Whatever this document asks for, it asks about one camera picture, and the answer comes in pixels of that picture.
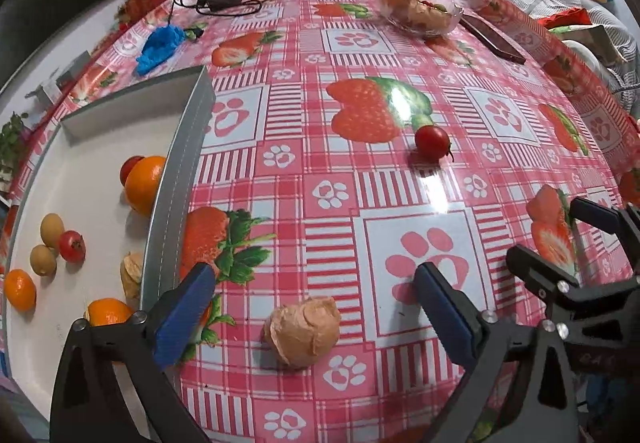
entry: cherry tomato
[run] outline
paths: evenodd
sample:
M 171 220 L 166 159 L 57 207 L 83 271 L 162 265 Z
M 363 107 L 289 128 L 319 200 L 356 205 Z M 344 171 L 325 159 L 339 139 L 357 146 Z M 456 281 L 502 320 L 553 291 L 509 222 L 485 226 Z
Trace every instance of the cherry tomato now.
M 415 131 L 415 147 L 420 156 L 429 163 L 437 163 L 440 158 L 451 154 L 449 134 L 438 126 L 422 126 Z
M 75 230 L 67 230 L 60 235 L 58 242 L 60 256 L 69 263 L 82 263 L 86 248 L 84 247 L 84 239 Z
M 124 184 L 127 182 L 127 178 L 129 177 L 129 172 L 131 172 L 131 169 L 133 168 L 133 166 L 143 158 L 144 156 L 131 156 L 131 158 L 129 158 L 126 162 L 122 164 L 122 167 L 120 167 L 120 183 L 122 183 L 123 187 L 124 187 Z

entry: glass bowl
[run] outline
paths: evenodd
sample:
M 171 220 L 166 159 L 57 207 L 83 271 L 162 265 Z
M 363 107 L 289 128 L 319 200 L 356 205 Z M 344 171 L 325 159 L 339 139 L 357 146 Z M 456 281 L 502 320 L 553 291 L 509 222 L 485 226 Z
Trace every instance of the glass bowl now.
M 447 35 L 462 17 L 462 7 L 455 0 L 378 0 L 378 4 L 391 24 L 424 37 Z

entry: screw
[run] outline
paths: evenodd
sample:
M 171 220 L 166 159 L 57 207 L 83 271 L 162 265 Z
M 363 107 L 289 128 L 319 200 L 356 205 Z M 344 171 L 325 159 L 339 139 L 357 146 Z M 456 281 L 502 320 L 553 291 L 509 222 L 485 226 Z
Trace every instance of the screw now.
M 564 322 L 559 322 L 556 326 L 558 328 L 558 334 L 562 340 L 566 340 L 569 336 L 569 328 L 566 326 Z
M 569 292 L 569 283 L 566 282 L 565 280 L 559 280 L 557 286 L 558 286 L 558 290 L 560 290 L 560 293 Z
M 83 318 L 79 318 L 78 320 L 75 320 L 73 324 L 71 324 L 71 328 L 73 329 L 73 331 L 82 331 L 84 328 L 88 327 L 89 322 L 86 321 L 86 319 Z
M 544 319 L 542 321 L 542 327 L 544 328 L 545 331 L 548 331 L 549 333 L 553 333 L 556 330 L 556 325 L 551 322 L 551 320 L 549 319 Z
M 487 322 L 488 324 L 495 324 L 498 322 L 498 315 L 495 314 L 495 311 L 490 309 L 485 309 L 482 314 L 482 320 Z
M 146 313 L 144 311 L 136 311 L 131 315 L 131 321 L 133 324 L 144 324 L 146 322 Z

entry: pink checkered tablecloth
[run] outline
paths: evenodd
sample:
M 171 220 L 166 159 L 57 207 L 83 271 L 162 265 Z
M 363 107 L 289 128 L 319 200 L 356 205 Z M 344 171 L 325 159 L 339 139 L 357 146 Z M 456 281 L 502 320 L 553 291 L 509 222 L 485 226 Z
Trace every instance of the pink checkered tablecloth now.
M 619 185 L 637 198 L 628 184 L 637 133 L 540 25 L 506 0 L 465 1 L 525 65 L 495 57 L 461 26 L 429 43 L 403 35 L 376 0 L 271 0 L 237 18 L 176 10 L 173 24 L 204 34 L 148 77 L 205 64 L 216 92 L 190 210 L 265 218 L 251 231 L 265 236 L 254 280 L 219 286 L 219 321 L 207 328 L 215 339 L 194 341 L 182 367 L 184 402 L 214 441 L 369 442 L 426 425 L 462 370 L 415 304 L 408 283 L 423 261 L 479 309 L 521 323 L 543 310 L 504 266 L 514 243 L 583 283 L 629 275 L 618 240 L 585 224 L 571 230 L 562 207 L 577 195 L 620 206 Z M 135 59 L 169 7 L 79 82 L 15 198 L 62 115 L 140 80 Z M 398 101 L 395 90 L 409 96 Z M 372 91 L 388 106 L 367 100 Z M 416 120 L 446 129 L 455 161 L 415 158 Z M 264 320 L 321 295 L 340 309 L 340 341 L 312 368 L 283 371 L 261 340 Z

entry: red cloth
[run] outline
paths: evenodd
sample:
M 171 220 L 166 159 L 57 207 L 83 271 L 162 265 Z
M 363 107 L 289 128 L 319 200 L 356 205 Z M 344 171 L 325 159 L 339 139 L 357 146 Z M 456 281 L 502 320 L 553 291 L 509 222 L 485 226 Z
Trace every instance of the red cloth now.
M 564 12 L 558 12 L 549 17 L 541 17 L 538 22 L 546 29 L 551 30 L 558 26 L 571 26 L 572 24 L 591 24 L 589 14 L 584 8 L 569 8 Z

